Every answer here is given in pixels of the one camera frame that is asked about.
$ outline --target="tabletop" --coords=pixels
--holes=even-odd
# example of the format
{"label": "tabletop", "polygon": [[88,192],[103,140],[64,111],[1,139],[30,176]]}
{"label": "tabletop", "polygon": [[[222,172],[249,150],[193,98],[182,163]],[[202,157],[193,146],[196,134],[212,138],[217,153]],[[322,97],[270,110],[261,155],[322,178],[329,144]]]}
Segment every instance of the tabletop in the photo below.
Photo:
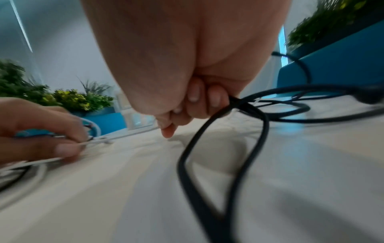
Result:
{"label": "tabletop", "polygon": [[[306,103],[311,111],[296,117],[369,108],[351,97]],[[169,140],[154,130],[97,145],[76,163],[50,168],[33,193],[0,211],[1,242],[207,242],[175,169],[204,122],[180,127]],[[271,123],[240,193],[239,242],[384,242],[383,122],[384,116],[332,125]],[[233,112],[192,152],[189,172],[218,210],[261,125]]]}

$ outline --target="person's right hand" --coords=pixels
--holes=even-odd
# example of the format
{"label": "person's right hand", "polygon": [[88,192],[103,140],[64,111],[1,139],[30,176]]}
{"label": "person's right hand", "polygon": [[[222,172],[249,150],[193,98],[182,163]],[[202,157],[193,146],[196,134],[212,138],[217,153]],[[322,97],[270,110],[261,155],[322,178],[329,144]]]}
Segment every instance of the person's right hand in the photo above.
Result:
{"label": "person's right hand", "polygon": [[[66,139],[38,136],[18,138],[26,129],[45,129]],[[0,98],[0,165],[55,157],[74,161],[88,139],[82,121],[62,107],[45,107],[18,99]]]}
{"label": "person's right hand", "polygon": [[82,0],[132,107],[164,137],[228,105],[273,51],[290,0]]}

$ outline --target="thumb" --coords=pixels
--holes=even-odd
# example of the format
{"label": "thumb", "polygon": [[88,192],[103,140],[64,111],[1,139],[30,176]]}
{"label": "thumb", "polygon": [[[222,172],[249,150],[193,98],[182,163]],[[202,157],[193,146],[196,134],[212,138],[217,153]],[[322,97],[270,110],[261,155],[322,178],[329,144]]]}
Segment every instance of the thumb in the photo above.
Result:
{"label": "thumb", "polygon": [[53,137],[0,138],[0,164],[75,157],[82,146],[68,139]]}

